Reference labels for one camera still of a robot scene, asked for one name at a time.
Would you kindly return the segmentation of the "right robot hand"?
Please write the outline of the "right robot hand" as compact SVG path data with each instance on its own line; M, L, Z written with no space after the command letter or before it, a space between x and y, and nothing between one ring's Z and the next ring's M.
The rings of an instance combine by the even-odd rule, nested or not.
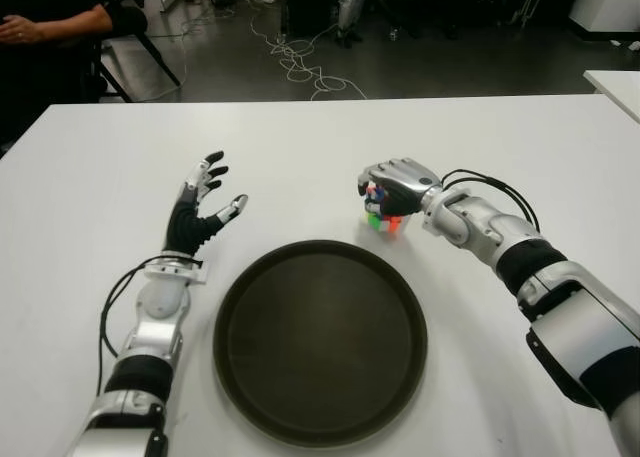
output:
M442 182L416 161L394 158L366 167L357 178L357 190L369 214L405 217L421 212L424 197L440 192Z

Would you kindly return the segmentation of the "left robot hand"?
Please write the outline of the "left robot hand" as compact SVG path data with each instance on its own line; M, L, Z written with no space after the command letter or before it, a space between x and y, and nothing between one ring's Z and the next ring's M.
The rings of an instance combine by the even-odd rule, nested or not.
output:
M170 214L164 252L195 256L203 244L244 211L249 198L241 194L217 213L208 217L199 216L201 202L222 185L220 177L229 170L228 166L218 165L223 158L223 151L209 154L187 175Z

